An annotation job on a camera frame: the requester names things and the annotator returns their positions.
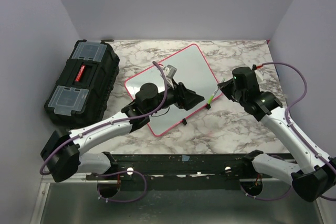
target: gray wall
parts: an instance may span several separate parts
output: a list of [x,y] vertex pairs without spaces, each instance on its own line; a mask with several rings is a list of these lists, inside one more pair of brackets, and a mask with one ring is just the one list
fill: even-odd
[[[336,156],[335,42],[336,0],[293,0],[270,43],[275,61],[295,65],[307,79],[308,94],[293,108],[293,118],[333,157]],[[302,94],[302,81],[290,69],[278,70],[291,102]],[[330,196],[336,198],[336,190]]]
[[62,0],[82,38],[269,39],[292,0]]
[[0,0],[0,222],[28,223],[53,126],[43,104],[78,39],[60,0]]

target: marble surface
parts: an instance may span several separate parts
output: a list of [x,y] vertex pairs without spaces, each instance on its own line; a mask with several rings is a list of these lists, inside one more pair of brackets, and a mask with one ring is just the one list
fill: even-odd
[[[126,79],[149,67],[153,60],[162,60],[192,44],[199,45],[218,80],[232,77],[231,71],[239,66],[252,66],[272,61],[266,41],[114,41],[111,46],[120,58],[120,72],[108,101],[104,118],[119,112],[131,102],[126,92]],[[262,69],[262,90],[274,93],[282,103],[285,97],[274,66]],[[115,137],[96,146],[91,152],[109,151],[118,154],[210,154],[249,153],[253,150],[267,153],[287,152],[281,142],[248,115],[238,104],[221,96],[210,110],[201,110],[161,137],[155,137],[145,126],[131,134]]]

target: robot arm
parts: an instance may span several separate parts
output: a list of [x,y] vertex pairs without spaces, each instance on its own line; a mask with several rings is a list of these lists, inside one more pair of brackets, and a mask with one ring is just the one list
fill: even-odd
[[[232,73],[232,79],[218,84],[222,93],[228,99],[239,102],[247,113],[269,128],[297,162],[288,163],[255,151],[250,157],[253,169],[257,173],[270,175],[292,185],[297,194],[306,201],[314,201],[335,185],[336,176],[330,165],[336,167],[336,159],[319,148],[295,124],[296,130],[318,154],[301,141],[286,121],[281,102],[272,93],[260,91],[253,69],[240,67]],[[321,157],[329,161],[330,165],[323,162]]]
[[173,66],[166,66],[161,73],[168,83],[166,97],[164,91],[158,92],[156,85],[145,83],[135,94],[135,99],[114,116],[82,129],[53,132],[41,157],[55,182],[64,181],[75,173],[111,172],[116,161],[110,153],[91,154],[87,151],[116,136],[142,128],[149,123],[149,115],[160,104],[161,109],[175,105],[179,109],[190,110],[204,100],[183,83],[174,81],[176,68]]

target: black cable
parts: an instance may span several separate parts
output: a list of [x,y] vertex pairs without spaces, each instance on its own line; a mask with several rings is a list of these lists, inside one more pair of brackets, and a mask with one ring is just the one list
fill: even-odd
[[169,110],[170,110],[170,107],[168,107],[168,110],[167,110],[166,112],[164,112],[163,114],[161,114],[161,115],[157,115],[157,116],[153,116],[153,115],[151,115],[151,117],[153,117],[153,118],[158,118],[159,116],[166,115],[166,114],[169,112]]

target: purple cable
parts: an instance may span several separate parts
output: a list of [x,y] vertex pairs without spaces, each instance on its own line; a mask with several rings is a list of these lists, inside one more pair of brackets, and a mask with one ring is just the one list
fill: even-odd
[[[303,84],[304,84],[304,92],[302,94],[302,96],[300,96],[297,100],[295,100],[291,105],[289,105],[286,110],[285,110],[285,118],[286,118],[286,121],[288,123],[288,125],[290,126],[290,128],[295,132],[295,134],[300,138],[300,140],[305,144],[305,146],[310,149],[314,155],[318,155],[319,153],[306,141],[306,139],[300,134],[300,132],[294,127],[293,124],[291,124],[290,122],[290,118],[289,118],[289,111],[290,109],[295,105],[297,104],[299,101],[301,101],[307,94],[307,89],[308,89],[308,85],[307,85],[307,81],[306,79],[304,78],[303,74],[300,72],[299,69],[297,69],[296,67],[290,65],[290,64],[287,64],[287,63],[284,63],[284,62],[266,62],[266,63],[263,63],[261,64],[262,66],[265,66],[265,65],[284,65],[284,66],[287,66],[287,67],[290,67],[291,69],[295,70],[299,76],[301,77],[301,79],[303,80]],[[322,160],[336,175],[336,169],[324,158],[324,157],[319,157],[320,160]],[[332,201],[336,201],[336,199],[332,199],[332,198],[329,198],[329,197],[326,197],[326,196],[321,196],[323,199],[327,199],[327,200],[332,200]]]
[[[133,117],[131,117],[131,118],[117,119],[117,120],[114,120],[114,121],[112,122],[112,124],[114,124],[114,123],[120,123],[120,122],[123,122],[123,121],[129,121],[129,120],[134,120],[134,119],[145,118],[146,116],[149,116],[149,115],[152,115],[152,114],[156,113],[156,112],[163,106],[163,104],[164,104],[164,102],[165,102],[165,100],[166,100],[166,98],[167,98],[167,90],[168,90],[168,87],[167,87],[167,86],[168,86],[168,82],[167,82],[167,80],[166,80],[165,74],[164,74],[163,70],[161,69],[160,65],[159,65],[156,61],[153,61],[152,63],[153,63],[153,65],[156,66],[157,69],[160,71],[161,76],[162,76],[162,79],[163,79],[163,82],[164,82],[164,93],[163,93],[163,99],[162,99],[161,103],[159,104],[159,106],[157,106],[156,109],[154,109],[153,111],[151,111],[151,112],[149,112],[149,113],[147,113],[147,114],[144,114],[144,115],[138,115],[138,116],[133,116]],[[100,129],[100,128],[105,127],[105,126],[108,126],[108,125],[111,125],[111,122],[106,122],[106,123],[97,125],[97,126],[91,128],[91,129],[87,130],[87,131],[82,132],[82,134],[83,134],[83,135],[87,135],[87,134],[89,134],[89,133],[92,132],[92,131],[95,131],[95,130],[97,130],[97,129]],[[42,166],[41,166],[41,168],[40,168],[40,174],[41,174],[41,175],[49,175],[50,172],[45,172],[45,171],[43,171],[43,170],[44,170],[44,168],[47,166],[47,164],[48,164],[48,162],[51,160],[51,158],[52,158],[52,157],[53,157],[53,156],[54,156],[60,149],[62,149],[65,145],[71,143],[72,141],[74,141],[74,140],[76,140],[76,139],[78,139],[78,138],[79,138],[79,136],[76,135],[76,136],[74,136],[74,137],[72,137],[72,138],[66,140],[66,141],[65,141],[64,143],[62,143],[61,145],[59,145],[59,146],[58,146],[58,147],[57,147],[57,148],[56,148],[56,149],[55,149],[55,150],[54,150],[54,151],[53,151],[53,152],[46,158],[46,160],[43,162],[43,164],[42,164]]]
[[100,198],[103,198],[107,201],[110,201],[110,202],[117,202],[117,203],[131,203],[131,202],[135,202],[139,199],[141,199],[143,196],[145,196],[146,192],[147,192],[147,181],[146,181],[146,178],[144,175],[142,175],[141,173],[135,171],[135,170],[132,170],[132,171],[129,171],[129,170],[122,170],[121,172],[116,172],[116,173],[110,173],[110,174],[96,174],[96,176],[100,176],[100,177],[109,177],[109,176],[115,176],[115,175],[118,175],[118,174],[123,174],[123,173],[136,173],[138,175],[140,175],[140,177],[143,179],[143,182],[144,182],[144,188],[143,188],[143,192],[141,193],[141,195],[139,195],[137,198],[135,199],[127,199],[127,200],[119,200],[119,199],[111,199],[111,198],[104,198],[100,195],[100,190],[99,190],[99,187],[97,188],[97,192],[98,192],[98,195]]

